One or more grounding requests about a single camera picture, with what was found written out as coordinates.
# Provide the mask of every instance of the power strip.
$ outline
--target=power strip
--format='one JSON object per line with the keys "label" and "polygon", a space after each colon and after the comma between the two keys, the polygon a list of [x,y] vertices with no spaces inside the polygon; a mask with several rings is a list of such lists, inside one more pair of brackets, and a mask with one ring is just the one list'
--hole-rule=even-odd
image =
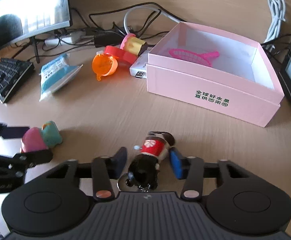
{"label": "power strip", "polygon": [[45,45],[48,47],[48,46],[56,46],[56,45],[66,45],[66,43],[70,43],[70,44],[75,44],[77,43],[82,36],[85,35],[85,32],[83,31],[77,31],[77,32],[73,32],[73,33],[70,33],[66,36],[62,36],[60,37],[60,44],[59,44],[59,39],[57,38],[49,38],[49,39],[46,39],[44,41]]}

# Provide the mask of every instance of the black keyboard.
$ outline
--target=black keyboard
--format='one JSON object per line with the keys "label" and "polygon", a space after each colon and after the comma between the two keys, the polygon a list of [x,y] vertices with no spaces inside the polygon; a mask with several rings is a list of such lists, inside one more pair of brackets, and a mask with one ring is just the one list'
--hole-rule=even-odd
{"label": "black keyboard", "polygon": [[0,61],[0,101],[6,103],[34,72],[29,61],[2,58]]}

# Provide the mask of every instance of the pink cardboard box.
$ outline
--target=pink cardboard box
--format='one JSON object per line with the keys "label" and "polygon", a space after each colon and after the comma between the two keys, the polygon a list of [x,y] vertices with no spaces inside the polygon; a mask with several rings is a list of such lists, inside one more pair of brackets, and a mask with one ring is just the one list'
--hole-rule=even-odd
{"label": "pink cardboard box", "polygon": [[[170,49],[218,51],[212,67],[175,59]],[[148,92],[265,127],[284,93],[261,45],[208,26],[181,22],[149,53]]]}

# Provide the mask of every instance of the orange plastic toy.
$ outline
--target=orange plastic toy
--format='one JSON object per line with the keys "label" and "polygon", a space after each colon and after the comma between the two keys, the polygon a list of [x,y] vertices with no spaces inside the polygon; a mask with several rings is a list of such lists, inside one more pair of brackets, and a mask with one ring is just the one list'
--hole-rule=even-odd
{"label": "orange plastic toy", "polygon": [[92,61],[92,70],[96,74],[96,79],[101,80],[103,76],[112,75],[118,67],[117,60],[109,55],[98,54]]}

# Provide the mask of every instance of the robotic arm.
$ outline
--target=robotic arm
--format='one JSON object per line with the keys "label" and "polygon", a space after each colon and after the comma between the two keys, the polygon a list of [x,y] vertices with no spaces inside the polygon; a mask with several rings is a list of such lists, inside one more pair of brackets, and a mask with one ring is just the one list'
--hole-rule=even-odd
{"label": "robotic arm", "polygon": [[[0,123],[0,137],[3,139],[22,138],[29,127],[9,127]],[[37,164],[48,163],[52,160],[52,152],[47,150],[17,153],[9,158],[0,155],[0,193],[8,193],[24,184],[28,168]]]}

